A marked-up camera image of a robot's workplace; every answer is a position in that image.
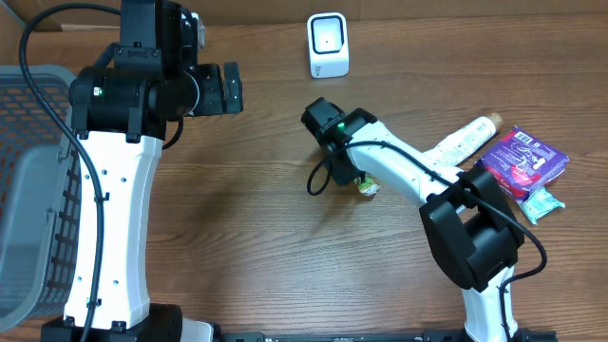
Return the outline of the white barcode scanner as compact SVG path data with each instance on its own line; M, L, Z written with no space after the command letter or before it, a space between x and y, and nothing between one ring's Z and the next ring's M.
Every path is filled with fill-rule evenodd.
M310 72L314 79L343 77L350 70L346 17L340 12L322 12L307 21Z

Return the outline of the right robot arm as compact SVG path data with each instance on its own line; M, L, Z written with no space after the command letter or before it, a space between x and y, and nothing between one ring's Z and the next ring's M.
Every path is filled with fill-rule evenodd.
M465 303L459 331L426 331L424 340L557 340L514 319L512 283L540 273L547 254L489 171L436 164L368 111L345 113L325 98L309 104L301 122L326 152L318 166L328 180L346 185L372 175L417 206L433 258Z

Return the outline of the red purple snack pack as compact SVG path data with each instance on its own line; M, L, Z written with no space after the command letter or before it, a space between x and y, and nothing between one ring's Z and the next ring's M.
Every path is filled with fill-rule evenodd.
M514 126L477 163L517 202L529 199L565 171L569 157L527 131Z

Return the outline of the grey plastic mesh basket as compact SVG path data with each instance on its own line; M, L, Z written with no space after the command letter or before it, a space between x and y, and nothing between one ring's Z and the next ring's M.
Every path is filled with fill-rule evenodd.
M64 311L76 266L79 156L31 94L1 68L1 329Z

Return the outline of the teal snack packet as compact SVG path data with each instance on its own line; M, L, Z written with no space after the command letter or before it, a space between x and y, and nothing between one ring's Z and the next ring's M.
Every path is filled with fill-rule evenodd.
M528 220L537 225L539 219L557 208L565 208L566 205L550 194L545 187L531 194L526 201L519 202L519 206Z

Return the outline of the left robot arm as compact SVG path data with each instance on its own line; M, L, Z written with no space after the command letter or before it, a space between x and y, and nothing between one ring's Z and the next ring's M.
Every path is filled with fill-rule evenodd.
M152 184L169 123L243 108L238 65L202 65L199 17L173 1L125 1L119 43L71 83L67 136L81 162L76 265L45 341L201 341L218 329L154 304L145 253Z

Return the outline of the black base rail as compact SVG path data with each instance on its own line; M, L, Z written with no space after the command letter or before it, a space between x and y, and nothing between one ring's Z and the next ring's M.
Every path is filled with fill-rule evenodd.
M264 334L262 332L222 332L220 342L465 342L463 330L428 330L418 333L360 334Z

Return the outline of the green drink carton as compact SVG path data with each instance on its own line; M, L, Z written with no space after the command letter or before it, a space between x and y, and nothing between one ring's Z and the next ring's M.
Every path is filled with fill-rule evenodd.
M358 191L366 197L374 197L380 190L380 185L367 173L355 180Z

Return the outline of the white tube gold cap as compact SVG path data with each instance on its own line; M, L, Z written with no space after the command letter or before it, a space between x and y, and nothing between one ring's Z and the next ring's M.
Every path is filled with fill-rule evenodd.
M504 120L496 112L478 117L446 136L424 155L436 164L458 166L496 136Z

